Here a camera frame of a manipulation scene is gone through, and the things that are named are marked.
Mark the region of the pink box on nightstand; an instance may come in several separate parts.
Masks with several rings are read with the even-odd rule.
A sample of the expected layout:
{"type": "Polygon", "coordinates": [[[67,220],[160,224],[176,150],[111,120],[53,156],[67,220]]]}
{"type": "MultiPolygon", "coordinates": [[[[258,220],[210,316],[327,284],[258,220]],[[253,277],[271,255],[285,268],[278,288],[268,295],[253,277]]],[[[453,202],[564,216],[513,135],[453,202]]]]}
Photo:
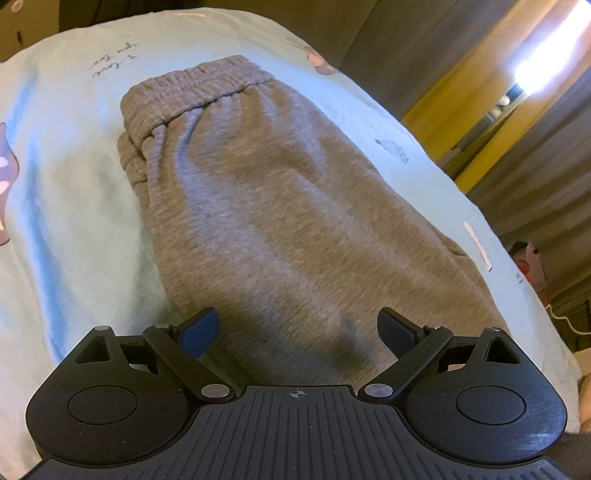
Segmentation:
{"type": "Polygon", "coordinates": [[[547,288],[541,254],[535,245],[516,241],[511,245],[509,255],[536,292],[540,293],[547,288]]]}

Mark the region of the yellow curtain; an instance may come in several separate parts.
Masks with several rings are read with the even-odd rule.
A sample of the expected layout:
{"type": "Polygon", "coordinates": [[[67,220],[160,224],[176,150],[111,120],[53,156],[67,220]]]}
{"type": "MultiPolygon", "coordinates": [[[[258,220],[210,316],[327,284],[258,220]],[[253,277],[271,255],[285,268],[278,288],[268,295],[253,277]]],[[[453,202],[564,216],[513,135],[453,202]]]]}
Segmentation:
{"type": "Polygon", "coordinates": [[[455,183],[467,193],[590,66],[587,1],[519,1],[404,116],[432,160],[452,150],[512,86],[525,100],[455,183]]]}

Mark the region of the light blue bed sheet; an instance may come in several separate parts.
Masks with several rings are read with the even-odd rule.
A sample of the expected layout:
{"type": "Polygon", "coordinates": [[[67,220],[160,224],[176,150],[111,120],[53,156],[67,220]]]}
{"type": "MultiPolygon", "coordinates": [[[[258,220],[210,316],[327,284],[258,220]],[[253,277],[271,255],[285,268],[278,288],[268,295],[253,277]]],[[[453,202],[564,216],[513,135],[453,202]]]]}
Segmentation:
{"type": "Polygon", "coordinates": [[[119,103],[141,80],[242,54],[322,109],[389,185],[467,251],[509,331],[579,420],[576,360],[484,216],[401,123],[304,41],[252,13],[197,9],[74,29],[1,66],[1,119],[19,174],[1,249],[1,471],[39,460],[25,426],[37,387],[101,323],[137,333],[172,319],[116,149],[119,103]]]}

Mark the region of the grey sweatpants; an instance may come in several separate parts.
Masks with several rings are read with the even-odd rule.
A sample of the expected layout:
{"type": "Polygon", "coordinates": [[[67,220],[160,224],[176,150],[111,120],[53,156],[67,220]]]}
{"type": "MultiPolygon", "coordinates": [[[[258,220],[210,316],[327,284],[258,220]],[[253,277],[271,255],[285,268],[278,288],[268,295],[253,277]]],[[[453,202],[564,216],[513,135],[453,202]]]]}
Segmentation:
{"type": "Polygon", "coordinates": [[[132,86],[121,166],[170,303],[221,323],[245,385],[363,386],[393,363],[390,307],[474,336],[505,322],[472,259],[307,97],[242,56],[132,86]]]}

